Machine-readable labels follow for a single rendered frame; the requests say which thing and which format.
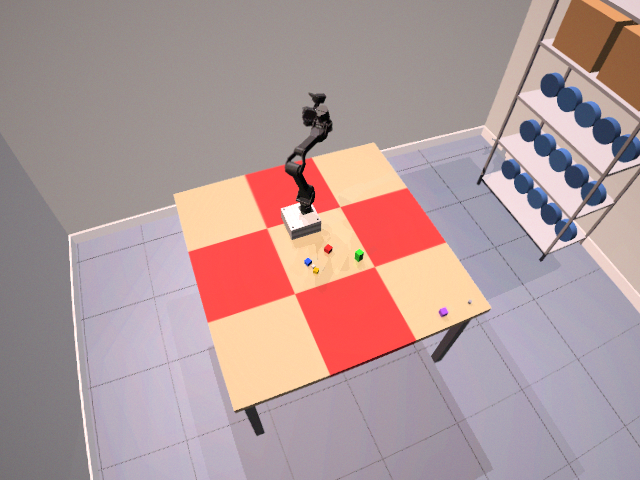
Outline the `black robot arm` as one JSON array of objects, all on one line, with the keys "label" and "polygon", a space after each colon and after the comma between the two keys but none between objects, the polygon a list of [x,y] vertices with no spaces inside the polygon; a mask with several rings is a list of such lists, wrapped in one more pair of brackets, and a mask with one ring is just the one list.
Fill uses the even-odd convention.
[{"label": "black robot arm", "polygon": [[[317,121],[315,121],[316,115],[318,118]],[[331,132],[333,128],[326,105],[319,105],[317,108],[315,106],[313,106],[313,108],[304,106],[302,119],[305,123],[308,123],[311,119],[314,120],[311,127],[311,134],[298,147],[295,147],[294,152],[287,158],[284,170],[293,177],[299,188],[296,202],[300,202],[298,208],[302,215],[305,215],[314,211],[311,205],[315,200],[314,186],[308,184],[302,174],[306,165],[305,157],[307,152],[316,143],[322,142],[327,138],[328,132]],[[291,162],[296,155],[302,158],[302,164]]]}]

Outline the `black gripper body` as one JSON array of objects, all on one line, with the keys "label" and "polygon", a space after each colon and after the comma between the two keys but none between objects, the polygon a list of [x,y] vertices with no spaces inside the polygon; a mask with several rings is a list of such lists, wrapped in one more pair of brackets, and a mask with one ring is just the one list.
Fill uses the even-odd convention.
[{"label": "black gripper body", "polygon": [[[326,95],[324,93],[320,93],[320,94],[315,94],[314,98],[313,98],[313,102],[315,103],[315,107],[317,108],[320,104],[324,104],[326,99]],[[317,115],[315,116],[315,121],[318,120]],[[314,120],[309,120],[308,123],[303,122],[304,126],[312,126]]]}]

